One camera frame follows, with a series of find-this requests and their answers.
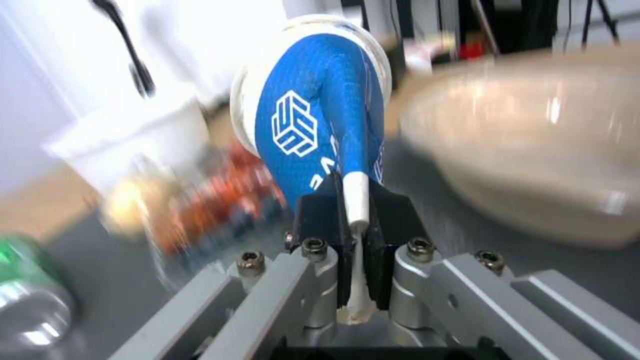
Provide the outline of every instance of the red item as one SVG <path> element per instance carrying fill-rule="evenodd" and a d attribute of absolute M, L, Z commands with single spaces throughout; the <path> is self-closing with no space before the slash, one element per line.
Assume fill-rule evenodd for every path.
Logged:
<path fill-rule="evenodd" d="M 480 58 L 484 56 L 486 50 L 482 42 L 474 42 L 460 46 L 460 58 L 463 60 Z"/>

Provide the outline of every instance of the tube logo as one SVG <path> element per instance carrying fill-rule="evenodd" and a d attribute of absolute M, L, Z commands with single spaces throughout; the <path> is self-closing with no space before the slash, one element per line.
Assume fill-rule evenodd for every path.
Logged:
<path fill-rule="evenodd" d="M 286 155 L 303 158 L 318 147 L 317 120 L 310 112 L 309 103 L 289 90 L 276 102 L 271 116 L 273 142 Z"/>

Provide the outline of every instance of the gray table surface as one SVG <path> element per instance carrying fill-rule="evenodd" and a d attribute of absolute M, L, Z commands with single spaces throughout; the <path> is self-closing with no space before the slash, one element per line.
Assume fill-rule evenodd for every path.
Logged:
<path fill-rule="evenodd" d="M 398 140 L 385 144 L 385 186 L 408 195 L 446 256 L 479 249 L 501 252 L 516 275 L 555 268 L 614 307 L 640 321 L 640 243 L 624 250 L 578 249 L 526 235 L 496 223 L 465 204 L 434 164 Z M 286 222 L 265 225 L 228 249 L 225 265 L 243 249 L 273 257 L 282 246 Z M 154 273 L 149 250 L 114 239 L 96 214 L 50 242 L 48 251 L 79 301 L 70 334 L 37 359 L 104 359 L 170 299 Z"/>

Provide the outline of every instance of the green can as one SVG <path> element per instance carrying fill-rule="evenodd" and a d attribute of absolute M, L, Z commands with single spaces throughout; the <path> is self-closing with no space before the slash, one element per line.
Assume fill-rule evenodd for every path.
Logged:
<path fill-rule="evenodd" d="M 74 308 L 35 240 L 0 234 L 0 357 L 57 343 L 70 329 Z"/>

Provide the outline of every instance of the screw head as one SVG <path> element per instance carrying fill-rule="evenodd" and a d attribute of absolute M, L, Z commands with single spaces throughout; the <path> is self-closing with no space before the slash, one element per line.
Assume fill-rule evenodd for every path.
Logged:
<path fill-rule="evenodd" d="M 293 246 L 293 233 L 290 231 L 287 231 L 284 233 L 284 249 L 291 250 L 292 246 Z"/>
<path fill-rule="evenodd" d="M 431 240 L 427 238 L 412 238 L 406 243 L 406 252 L 414 261 L 419 263 L 428 263 L 433 259 L 433 252 L 436 247 Z"/>
<path fill-rule="evenodd" d="M 318 263 L 326 258 L 326 242 L 319 238 L 306 238 L 302 241 L 302 256 Z"/>
<path fill-rule="evenodd" d="M 484 265 L 485 268 L 491 270 L 497 275 L 502 275 L 505 262 L 504 258 L 499 253 L 489 250 L 480 250 L 476 252 L 476 259 L 480 264 Z"/>
<path fill-rule="evenodd" d="M 243 252 L 236 265 L 240 276 L 258 276 L 264 272 L 264 254 L 260 251 Z"/>

